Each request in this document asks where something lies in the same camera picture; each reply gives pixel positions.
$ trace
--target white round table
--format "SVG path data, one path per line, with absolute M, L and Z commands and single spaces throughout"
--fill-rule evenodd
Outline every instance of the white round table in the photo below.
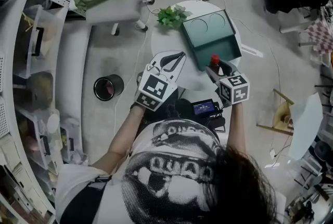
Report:
M 203 1 L 184 1 L 177 3 L 178 5 L 185 7 L 186 11 L 192 12 L 192 15 L 187 18 L 187 20 L 197 18 L 202 15 L 210 14 L 215 11 L 221 10 L 217 6 Z M 239 32 L 234 22 L 231 20 L 234 29 L 235 36 L 238 43 L 238 47 L 241 51 L 241 41 Z M 186 54 L 186 61 L 179 75 L 176 84 L 182 88 L 190 89 L 194 91 L 213 91 L 216 89 L 216 85 L 212 83 L 206 72 L 201 72 L 197 68 L 195 59 L 191 50 L 188 47 L 183 32 L 178 29 L 160 29 L 158 24 L 155 25 L 152 36 L 151 36 L 151 51 L 152 55 L 156 55 L 162 51 L 168 50 L 180 50 Z M 240 57 L 231 61 L 235 66 L 238 66 L 240 62 Z

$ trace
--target white t-shirt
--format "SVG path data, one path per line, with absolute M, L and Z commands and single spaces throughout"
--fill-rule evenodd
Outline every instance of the white t-shirt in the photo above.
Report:
M 93 167 L 63 166 L 56 191 L 57 221 L 67 223 L 61 219 L 67 207 L 70 214 L 80 208 L 84 216 L 96 190 L 103 196 L 93 223 L 197 223 L 209 211 L 204 188 L 212 184 L 211 164 L 219 146 L 211 131 L 193 121 L 150 124 L 111 179 Z M 98 176 L 107 180 L 95 181 Z M 82 191 L 75 202 L 90 182 L 89 193 Z

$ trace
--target black and white marker cube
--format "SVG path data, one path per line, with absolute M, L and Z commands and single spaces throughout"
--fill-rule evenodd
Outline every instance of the black and white marker cube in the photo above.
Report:
M 177 85 L 168 83 L 165 76 L 154 75 L 145 70 L 135 94 L 135 101 L 156 111 L 176 89 Z
M 231 104 L 249 99 L 250 82 L 244 74 L 220 79 L 220 96 Z

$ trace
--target gray floor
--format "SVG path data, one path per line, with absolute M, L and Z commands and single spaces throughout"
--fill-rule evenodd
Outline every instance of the gray floor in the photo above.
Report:
M 150 8 L 167 7 L 181 1 L 186 0 L 156 0 Z M 244 72 L 251 82 L 251 97 L 244 103 L 247 150 L 256 159 L 275 189 L 287 196 L 295 187 L 293 178 L 299 172 L 299 164 L 287 156 L 288 148 L 286 148 L 272 167 L 276 159 L 271 159 L 269 152 L 271 148 L 278 152 L 283 146 L 290 144 L 291 138 L 255 126 L 258 122 L 271 125 L 273 111 L 279 103 L 279 98 L 273 94 L 273 88 L 279 89 L 279 76 L 272 52 L 279 66 L 281 90 L 295 101 L 315 92 L 314 84 L 319 82 L 319 66 L 310 61 L 309 48 L 298 47 L 300 41 L 298 33 L 280 34 L 279 32 L 281 24 L 296 24 L 302 20 L 303 17 L 299 11 L 271 15 L 264 11 L 262 0 L 225 1 L 227 12 L 231 17 L 241 20 L 250 30 L 268 39 L 267 41 L 264 37 L 250 32 L 240 21 L 235 20 L 242 43 L 262 53 L 262 57 L 259 57 L 243 52 L 239 65 L 239 70 Z M 210 2 L 221 8 L 225 7 L 223 0 Z M 148 13 L 146 6 L 143 6 L 143 21 L 147 20 Z M 145 64 L 152 57 L 150 42 L 155 24 L 156 17 L 150 15 L 147 24 L 149 30 L 139 55 L 136 74 L 144 69 Z M 115 73 L 120 75 L 127 84 L 133 75 L 136 56 L 144 40 L 145 33 L 136 30 L 132 23 L 121 24 L 119 36 L 112 36 L 108 27 L 93 28 L 86 56 L 82 98 L 83 143 L 91 162 L 106 152 L 113 138 L 114 125 L 117 131 L 126 118 L 133 103 L 136 75 L 118 102 L 115 123 L 115 105 L 119 97 L 109 102 L 97 100 L 93 93 L 93 83 L 100 76 Z M 184 97 L 191 101 L 198 101 L 210 98 L 212 94 L 187 90 Z M 228 122 L 229 109 L 225 111 L 224 116 Z

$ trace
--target bottle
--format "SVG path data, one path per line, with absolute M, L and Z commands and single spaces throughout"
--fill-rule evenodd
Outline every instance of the bottle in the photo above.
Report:
M 216 74 L 219 74 L 220 70 L 219 61 L 220 57 L 218 55 L 212 55 L 209 63 L 209 68 L 211 68 Z

